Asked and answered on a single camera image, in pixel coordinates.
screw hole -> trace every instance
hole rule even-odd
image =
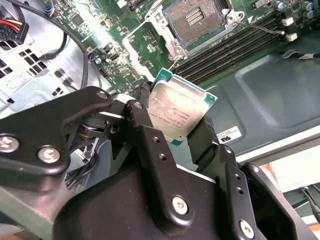
[[[141,103],[140,102],[135,102],[134,104],[133,104],[136,108],[138,108],[138,109],[143,109],[144,107],[141,105]]]
[[[160,153],[160,154],[159,154],[159,158],[160,158],[162,161],[167,160],[166,155],[164,155],[163,153]]]
[[[236,187],[236,190],[238,191],[238,193],[240,193],[240,194],[244,194],[244,191],[242,191],[242,189],[240,188],[240,187]]]
[[[157,138],[156,136],[153,137],[153,141],[154,141],[155,143],[160,143],[160,139]]]
[[[110,127],[110,133],[115,134],[116,132],[118,132],[119,127],[117,125],[111,125]]]

green circuit board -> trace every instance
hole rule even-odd
[[[185,59],[180,59],[174,63],[170,58],[170,54],[166,48],[166,42],[162,36],[158,35],[154,26],[147,22],[142,24],[145,16],[152,5],[154,0],[144,0],[143,4],[134,9],[130,14],[126,12],[128,6],[133,2],[128,0],[123,7],[119,6],[117,0],[56,0],[55,1],[55,18],[66,28],[72,31],[87,47],[89,53],[94,53],[96,58],[102,60],[97,64],[103,77],[108,81],[112,87],[119,93],[131,94],[135,87],[148,78],[139,72],[137,66],[133,65],[131,55],[123,45],[123,39],[130,36],[130,45],[137,53],[137,61],[142,67],[146,67],[149,73],[155,78],[161,68],[169,69],[172,64],[174,67],[179,67],[183,63],[192,59],[212,46],[228,39],[233,34],[240,32],[245,28],[243,25],[238,25],[229,34],[217,39],[216,41],[199,49],[193,55],[189,55]],[[177,0],[163,0],[161,5],[166,10],[168,7],[175,4]],[[244,21],[255,24],[256,21],[269,16],[275,11],[275,1],[270,0],[270,6],[265,4],[262,7],[255,8],[252,0],[231,0],[232,8],[235,11],[243,11]],[[298,37],[307,34],[310,31],[310,22],[314,19],[305,19],[302,10],[303,2],[299,0],[288,0],[284,2],[285,9],[292,8],[294,20],[298,21],[296,31]],[[196,42],[190,44],[187,49],[192,50],[202,43],[210,40],[212,37],[221,32],[220,28],[215,28],[213,31],[200,37]],[[199,84],[205,87],[208,84],[228,75],[229,73],[243,67],[264,55],[281,49],[284,45],[288,44],[286,41],[279,41],[266,49],[263,49],[257,54],[252,55],[248,59],[235,66],[232,66],[223,72],[215,75],[214,77]]]

black metal bracket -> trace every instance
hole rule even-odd
[[[84,118],[112,103],[107,92],[92,86],[1,119],[0,137],[15,138],[18,147],[0,151],[0,185],[32,191],[58,186],[70,164],[66,136],[71,141]],[[41,160],[38,154],[44,147],[57,150],[53,158],[59,154],[58,160]]]
[[[198,172],[219,185],[223,239],[316,239],[261,169],[242,166],[228,146],[219,144],[211,119],[200,121],[188,143]]]
[[[109,139],[111,179],[117,179],[118,173],[125,178],[129,165],[139,167],[158,228],[169,236],[187,235],[194,219],[201,216],[196,216],[195,203],[187,194],[185,179],[181,179],[163,133],[153,128],[145,105],[148,91],[148,85],[141,85],[136,94],[142,101],[124,104],[97,87],[88,87],[1,119],[0,185],[51,190],[65,176],[75,138],[77,146],[82,140]],[[4,137],[17,141],[15,148]],[[209,118],[201,119],[188,143],[198,172],[218,185],[215,199],[222,239],[316,239],[258,167],[251,163],[241,166],[234,152],[219,144]],[[44,148],[54,152],[43,153]]]

black cable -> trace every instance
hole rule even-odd
[[[315,198],[312,196],[312,194],[310,193],[310,191],[308,189],[304,189],[304,191],[309,195],[309,197],[311,198],[311,200],[314,202],[314,204],[319,208],[318,203],[316,202]]]
[[[102,89],[102,81],[101,81],[101,77],[100,77],[100,71],[99,71],[99,69],[97,68],[97,66],[94,63],[91,63],[91,65],[92,65],[92,67],[94,69],[96,77],[98,78],[99,88]]]
[[[66,179],[67,188],[70,190],[81,183],[81,181],[83,181],[84,178],[94,170],[94,167],[97,165],[98,160],[99,157],[97,153],[94,153],[89,163],[80,167],[78,171],[76,171],[76,173],[72,173],[72,175],[68,179]]]
[[[39,59],[41,59],[41,60],[55,59],[65,49],[65,47],[67,45],[67,40],[68,40],[68,35],[64,32],[63,33],[63,40],[62,40],[62,43],[61,43],[61,46],[59,47],[59,49],[53,53],[43,54],[42,56],[39,57]]]
[[[46,3],[48,8],[54,8],[55,7],[55,2],[53,0],[48,0]]]
[[[15,10],[15,13],[16,13],[16,15],[18,17],[19,22],[25,23],[26,22],[25,15],[22,12],[21,8],[18,5],[15,5],[15,4],[12,4],[12,6],[13,6],[13,8]]]
[[[63,81],[63,85],[65,85],[67,88],[71,88],[74,91],[78,91],[78,89],[76,89],[74,86],[72,86],[71,84],[65,83],[66,80]]]
[[[320,194],[320,189],[316,185],[312,184],[312,187]]]
[[[54,24],[55,26],[57,26],[59,29],[61,29],[64,33],[66,33],[77,45],[78,47],[81,49],[82,53],[83,53],[83,72],[82,72],[82,82],[81,82],[81,87],[80,88],[85,88],[88,86],[88,52],[86,47],[84,46],[84,44],[72,33],[70,32],[68,29],[64,28],[59,22],[57,22],[54,19],[48,18],[48,16],[42,12],[39,11],[33,7],[30,7],[28,5],[25,5],[17,0],[6,0],[7,2],[17,5],[22,9],[25,9],[35,15],[38,15],[41,18],[46,19],[47,21],[49,21],[50,23]]]
[[[313,201],[313,197],[310,196],[310,192],[307,189],[303,189],[301,188],[302,193],[304,194],[304,196],[309,200],[311,209],[312,209],[312,213],[315,217],[315,219],[317,220],[318,223],[320,223],[320,208],[317,205],[317,202]]]

ventilation holes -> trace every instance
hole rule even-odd
[[[47,68],[47,66],[30,49],[20,52],[19,55],[31,66],[28,71],[31,76],[36,76]]]
[[[12,73],[13,70],[7,66],[7,64],[0,59],[0,79]]]

